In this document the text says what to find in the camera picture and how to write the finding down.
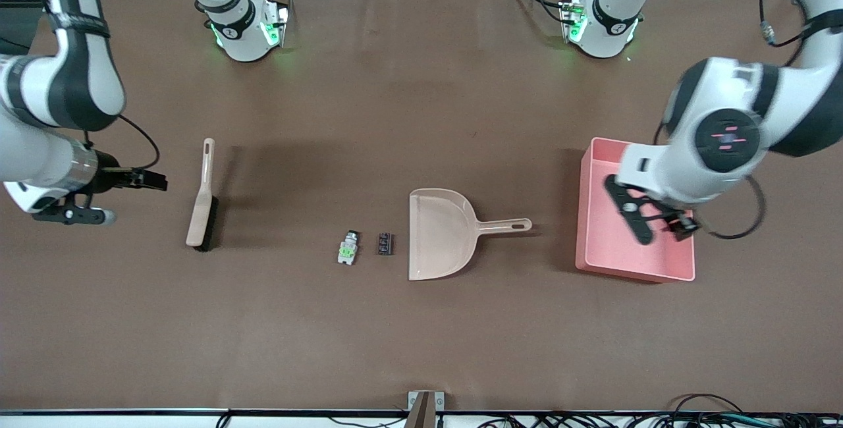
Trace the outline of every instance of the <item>brush handle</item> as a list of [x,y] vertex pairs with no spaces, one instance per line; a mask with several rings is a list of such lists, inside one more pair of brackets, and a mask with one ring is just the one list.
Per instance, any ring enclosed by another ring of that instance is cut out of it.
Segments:
[[214,139],[205,139],[202,144],[202,188],[211,187],[211,175],[213,175],[213,149],[217,146]]

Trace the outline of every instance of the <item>electronic component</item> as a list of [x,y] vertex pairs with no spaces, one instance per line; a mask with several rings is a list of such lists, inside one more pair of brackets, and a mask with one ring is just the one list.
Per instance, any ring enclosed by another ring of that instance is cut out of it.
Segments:
[[388,232],[377,235],[377,255],[392,255],[394,240],[395,235]]
[[345,263],[350,265],[354,263],[354,258],[358,254],[358,239],[360,232],[349,230],[346,234],[346,240],[340,243],[340,254],[337,256],[337,263]]

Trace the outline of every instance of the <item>brush bristles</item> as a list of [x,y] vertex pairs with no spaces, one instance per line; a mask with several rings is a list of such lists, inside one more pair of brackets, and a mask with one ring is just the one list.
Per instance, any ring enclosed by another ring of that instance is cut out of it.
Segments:
[[214,222],[217,220],[217,208],[219,208],[219,199],[217,196],[211,197],[211,209],[208,210],[208,224],[205,226],[205,236],[202,237],[202,245],[193,247],[197,252],[210,252],[211,239],[213,239]]

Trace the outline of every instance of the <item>green indicator light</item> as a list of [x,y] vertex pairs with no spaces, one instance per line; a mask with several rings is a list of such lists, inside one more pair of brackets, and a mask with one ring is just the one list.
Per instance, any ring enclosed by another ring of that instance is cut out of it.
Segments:
[[264,23],[261,23],[261,29],[263,30],[264,36],[266,37],[266,43],[268,43],[270,46],[275,46],[280,42],[280,40],[278,39],[278,28],[272,25],[266,25]]
[[217,32],[217,27],[214,26],[213,23],[211,23],[211,31],[213,32],[214,37],[217,38],[217,46],[224,47],[223,46],[223,40],[220,39],[219,32]]

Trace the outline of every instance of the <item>dustpan handle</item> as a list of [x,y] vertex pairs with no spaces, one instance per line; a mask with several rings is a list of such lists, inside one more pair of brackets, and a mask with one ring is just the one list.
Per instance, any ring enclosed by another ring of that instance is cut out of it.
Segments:
[[533,227],[530,219],[510,219],[507,221],[478,222],[477,230],[482,234],[508,234],[526,232]]

